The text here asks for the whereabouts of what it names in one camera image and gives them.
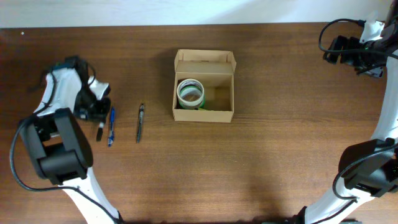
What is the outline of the black Sharpie marker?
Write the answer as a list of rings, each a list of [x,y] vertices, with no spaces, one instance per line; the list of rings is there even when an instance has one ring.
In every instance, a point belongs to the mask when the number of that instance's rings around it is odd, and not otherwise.
[[[101,139],[102,139],[104,125],[105,125],[105,122],[104,122],[104,121],[101,121],[101,122],[99,123],[98,130],[97,130],[97,134],[96,134],[96,141],[97,141],[97,142],[100,142]]]

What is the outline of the white tape roll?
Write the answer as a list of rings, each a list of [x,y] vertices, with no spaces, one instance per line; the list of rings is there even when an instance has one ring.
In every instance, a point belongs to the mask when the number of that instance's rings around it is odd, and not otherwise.
[[[205,100],[204,86],[196,79],[185,79],[178,84],[177,98],[181,106],[198,108]]]

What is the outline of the green tape roll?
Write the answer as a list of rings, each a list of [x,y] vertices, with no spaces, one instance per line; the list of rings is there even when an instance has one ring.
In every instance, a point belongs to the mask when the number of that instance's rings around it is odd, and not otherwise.
[[[188,86],[178,92],[178,102],[180,106],[187,110],[203,108],[205,95],[197,86]]]

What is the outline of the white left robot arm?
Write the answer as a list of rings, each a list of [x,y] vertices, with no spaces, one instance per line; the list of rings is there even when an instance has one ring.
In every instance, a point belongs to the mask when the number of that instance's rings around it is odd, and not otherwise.
[[[56,66],[45,79],[40,105],[20,122],[15,136],[22,139],[36,174],[51,182],[49,190],[64,191],[87,223],[122,223],[96,180],[91,146],[77,122],[104,126],[109,84],[90,76],[85,65]]]

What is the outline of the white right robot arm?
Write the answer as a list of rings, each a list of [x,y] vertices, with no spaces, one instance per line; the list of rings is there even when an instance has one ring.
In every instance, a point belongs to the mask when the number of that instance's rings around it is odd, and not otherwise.
[[[319,48],[324,60],[350,65],[359,75],[380,78],[387,73],[379,121],[370,140],[345,149],[331,188],[289,223],[344,223],[362,204],[397,191],[397,3],[384,22],[354,23],[363,28],[360,38],[340,35],[329,48]]]

